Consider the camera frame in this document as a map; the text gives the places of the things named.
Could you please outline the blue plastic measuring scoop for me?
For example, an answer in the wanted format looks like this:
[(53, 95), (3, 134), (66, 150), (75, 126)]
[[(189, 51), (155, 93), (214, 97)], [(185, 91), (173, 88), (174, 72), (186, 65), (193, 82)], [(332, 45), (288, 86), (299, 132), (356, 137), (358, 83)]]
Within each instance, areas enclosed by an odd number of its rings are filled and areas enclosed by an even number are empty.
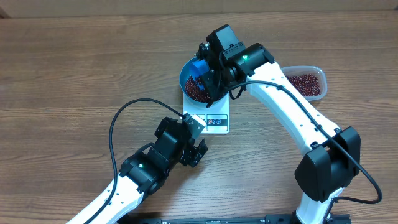
[(209, 71), (209, 66), (206, 60), (194, 59), (189, 65), (189, 73), (193, 78), (193, 81), (199, 87), (199, 89), (204, 90), (205, 87), (202, 84), (201, 77)]

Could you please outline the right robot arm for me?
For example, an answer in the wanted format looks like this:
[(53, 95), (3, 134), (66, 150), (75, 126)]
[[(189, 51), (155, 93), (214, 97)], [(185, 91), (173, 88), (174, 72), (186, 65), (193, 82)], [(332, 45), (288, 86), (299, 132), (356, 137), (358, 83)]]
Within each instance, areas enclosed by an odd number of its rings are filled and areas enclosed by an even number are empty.
[(303, 191), (291, 223), (333, 223), (331, 208), (358, 175), (361, 139), (317, 111), (288, 81), (261, 44), (246, 47), (225, 24), (201, 43), (194, 77), (208, 104), (240, 87), (262, 102), (291, 135), (303, 155), (295, 179)]

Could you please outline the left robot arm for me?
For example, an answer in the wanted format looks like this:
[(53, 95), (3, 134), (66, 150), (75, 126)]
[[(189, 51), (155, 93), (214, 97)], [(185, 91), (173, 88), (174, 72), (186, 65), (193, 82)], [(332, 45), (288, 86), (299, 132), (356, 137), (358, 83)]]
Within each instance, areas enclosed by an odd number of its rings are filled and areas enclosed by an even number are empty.
[(165, 117), (155, 143), (142, 146), (121, 165), (117, 176), (69, 223), (116, 223), (154, 194), (177, 163), (196, 167), (207, 152), (204, 140), (195, 139), (206, 128), (204, 116), (185, 115), (182, 122)]

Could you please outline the red beans in bowl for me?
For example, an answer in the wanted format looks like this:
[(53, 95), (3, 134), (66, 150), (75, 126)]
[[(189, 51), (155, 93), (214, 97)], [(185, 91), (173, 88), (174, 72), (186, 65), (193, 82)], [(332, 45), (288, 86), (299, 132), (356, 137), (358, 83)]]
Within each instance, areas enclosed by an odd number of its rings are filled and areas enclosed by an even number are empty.
[(198, 87), (192, 76), (188, 77), (183, 87), (185, 94), (194, 101), (200, 103), (208, 103), (210, 101), (209, 94), (205, 90), (202, 90)]

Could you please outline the teal round bowl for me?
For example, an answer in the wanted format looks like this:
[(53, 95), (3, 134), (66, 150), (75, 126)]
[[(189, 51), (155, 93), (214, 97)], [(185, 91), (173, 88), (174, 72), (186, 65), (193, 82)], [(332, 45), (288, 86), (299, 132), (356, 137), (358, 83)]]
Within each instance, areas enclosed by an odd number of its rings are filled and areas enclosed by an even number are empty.
[(184, 111), (199, 111), (199, 110), (205, 110), (205, 111), (217, 111), (221, 112), (221, 110), (229, 110), (229, 96), (226, 94), (223, 96), (220, 100), (215, 101), (209, 108), (207, 108), (207, 103), (202, 103), (199, 101), (195, 101), (191, 99), (185, 90), (185, 83), (187, 82), (188, 78), (190, 77), (190, 65), (197, 61), (196, 58), (192, 58), (189, 60), (182, 68), (180, 72), (180, 87), (183, 91), (183, 110)]

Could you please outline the white digital kitchen scale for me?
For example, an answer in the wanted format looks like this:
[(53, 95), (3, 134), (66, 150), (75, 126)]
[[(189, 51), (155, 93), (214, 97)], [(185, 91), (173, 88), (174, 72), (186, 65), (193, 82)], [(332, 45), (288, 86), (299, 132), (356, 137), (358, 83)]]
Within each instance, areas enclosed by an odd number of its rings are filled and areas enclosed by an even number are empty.
[(230, 131), (229, 96), (213, 103), (209, 108), (206, 103), (200, 103), (183, 95), (183, 114), (197, 115), (206, 122), (202, 134), (228, 134)]

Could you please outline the red adzuki beans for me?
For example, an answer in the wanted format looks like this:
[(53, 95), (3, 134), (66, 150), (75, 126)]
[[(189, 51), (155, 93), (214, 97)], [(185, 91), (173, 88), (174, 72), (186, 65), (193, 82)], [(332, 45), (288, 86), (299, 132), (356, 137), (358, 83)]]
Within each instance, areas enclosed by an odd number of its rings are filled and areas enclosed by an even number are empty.
[(318, 96), (321, 93), (319, 80), (314, 74), (291, 76), (287, 79), (303, 96)]

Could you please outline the clear plastic food container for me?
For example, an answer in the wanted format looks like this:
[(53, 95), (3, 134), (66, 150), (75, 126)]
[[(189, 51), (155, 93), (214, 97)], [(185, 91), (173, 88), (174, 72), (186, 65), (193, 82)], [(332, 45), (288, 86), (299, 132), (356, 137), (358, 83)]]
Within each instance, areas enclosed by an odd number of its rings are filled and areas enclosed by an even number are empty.
[(288, 81), (307, 101), (322, 99), (328, 90), (325, 73), (316, 66), (290, 66), (282, 68)]

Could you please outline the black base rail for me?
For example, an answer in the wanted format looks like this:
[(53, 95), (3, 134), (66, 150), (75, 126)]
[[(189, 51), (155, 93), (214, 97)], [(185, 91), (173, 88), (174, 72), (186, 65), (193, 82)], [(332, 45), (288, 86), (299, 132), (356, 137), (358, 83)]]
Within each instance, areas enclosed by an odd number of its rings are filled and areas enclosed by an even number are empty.
[(293, 214), (266, 215), (264, 217), (240, 218), (190, 218), (190, 219), (160, 219), (137, 218), (125, 215), (118, 224), (293, 224), (300, 223)]

